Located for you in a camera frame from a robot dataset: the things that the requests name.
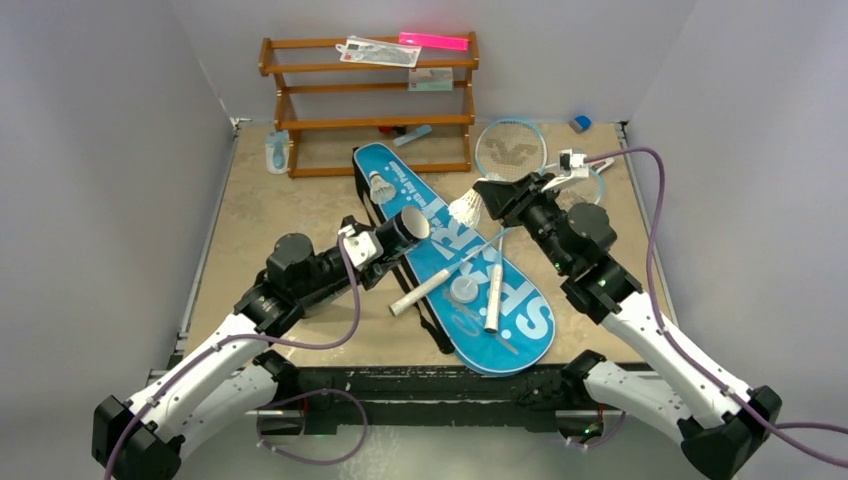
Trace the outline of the black shuttlecock tube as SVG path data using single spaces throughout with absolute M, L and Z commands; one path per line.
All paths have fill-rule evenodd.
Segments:
M 417 207 L 405 206 L 375 230 L 376 238 L 387 257 L 398 257 L 428 239 L 431 224 Z

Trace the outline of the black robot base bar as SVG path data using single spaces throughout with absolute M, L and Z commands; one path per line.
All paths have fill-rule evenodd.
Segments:
M 311 392 L 259 415 L 266 435 L 334 435 L 341 426 L 516 427 L 593 440 L 620 425 L 562 377 L 563 365 L 536 365 L 508 377 L 464 366 L 303 367 L 289 371 L 274 401 Z

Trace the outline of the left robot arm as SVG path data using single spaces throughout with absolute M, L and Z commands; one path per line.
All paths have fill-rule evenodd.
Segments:
M 273 350 L 300 320 L 346 292 L 376 285 L 417 245 L 394 228 L 342 228 L 317 253 L 304 234 L 281 237 L 254 284 L 219 327 L 127 400 L 95 409 L 92 455 L 107 479 L 172 479 L 189 455 L 248 411 L 304 398 L 294 365 Z

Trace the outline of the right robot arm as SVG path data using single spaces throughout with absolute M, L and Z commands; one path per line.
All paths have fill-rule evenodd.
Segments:
M 709 479 L 731 479 L 768 439 L 759 417 L 774 419 L 782 400 L 753 388 L 712 360 L 676 325 L 655 312 L 639 281 L 609 253 L 617 234 L 605 209 L 559 207 L 551 174 L 516 182 L 480 179 L 473 189 L 489 216 L 523 227 L 553 264 L 568 302 L 635 350 L 658 374 L 630 379 L 594 352 L 563 371 L 561 392 L 576 407 L 592 400 L 620 407 L 678 443 Z

